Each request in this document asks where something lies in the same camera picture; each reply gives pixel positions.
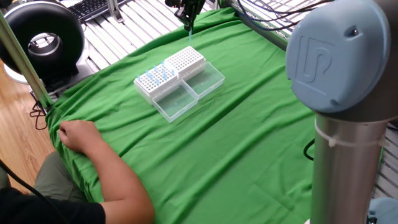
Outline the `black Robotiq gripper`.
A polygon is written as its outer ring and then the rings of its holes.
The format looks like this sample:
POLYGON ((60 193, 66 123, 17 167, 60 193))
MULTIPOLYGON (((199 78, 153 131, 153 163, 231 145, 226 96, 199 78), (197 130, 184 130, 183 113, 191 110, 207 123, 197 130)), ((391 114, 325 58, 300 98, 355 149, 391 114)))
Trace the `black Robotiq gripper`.
POLYGON ((204 4, 205 0, 182 0, 183 6, 175 11, 174 16, 183 24, 187 32, 193 30, 195 19, 201 12, 204 4))

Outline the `person's right hand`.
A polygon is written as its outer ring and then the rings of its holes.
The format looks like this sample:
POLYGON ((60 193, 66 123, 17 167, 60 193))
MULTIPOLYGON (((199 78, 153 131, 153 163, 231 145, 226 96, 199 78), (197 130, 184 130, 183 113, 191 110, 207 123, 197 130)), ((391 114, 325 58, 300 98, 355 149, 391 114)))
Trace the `person's right hand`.
POLYGON ((84 154, 104 144, 100 132, 92 121, 62 121, 58 135, 67 148, 84 154))

